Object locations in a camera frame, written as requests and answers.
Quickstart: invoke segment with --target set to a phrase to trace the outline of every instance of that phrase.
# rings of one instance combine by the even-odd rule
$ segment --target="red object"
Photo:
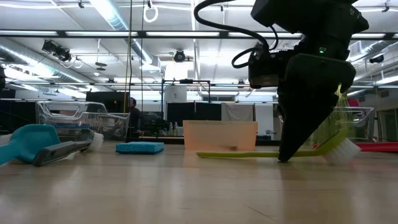
[[[357,142],[355,145],[363,152],[398,152],[398,142]]]
[[[349,106],[359,106],[359,103],[357,100],[348,100],[348,105]]]

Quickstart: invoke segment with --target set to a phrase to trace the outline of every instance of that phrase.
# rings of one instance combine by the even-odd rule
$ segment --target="teal dustpan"
[[[0,165],[13,158],[32,163],[44,147],[60,144],[54,126],[28,124],[12,134],[8,144],[0,146]]]

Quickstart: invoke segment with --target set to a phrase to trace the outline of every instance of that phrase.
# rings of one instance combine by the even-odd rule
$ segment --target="orange translucent bin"
[[[183,121],[185,150],[255,151],[256,121]]]

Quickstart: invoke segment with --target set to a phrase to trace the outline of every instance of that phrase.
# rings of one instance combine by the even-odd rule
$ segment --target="blue sponge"
[[[116,152],[121,154],[158,154],[164,150],[162,142],[129,142],[116,145]]]

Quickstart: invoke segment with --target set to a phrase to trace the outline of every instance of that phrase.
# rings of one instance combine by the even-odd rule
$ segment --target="person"
[[[142,118],[142,113],[136,108],[137,101],[133,97],[130,98],[130,121],[129,121],[129,131],[130,135],[138,132],[140,130],[139,120]]]

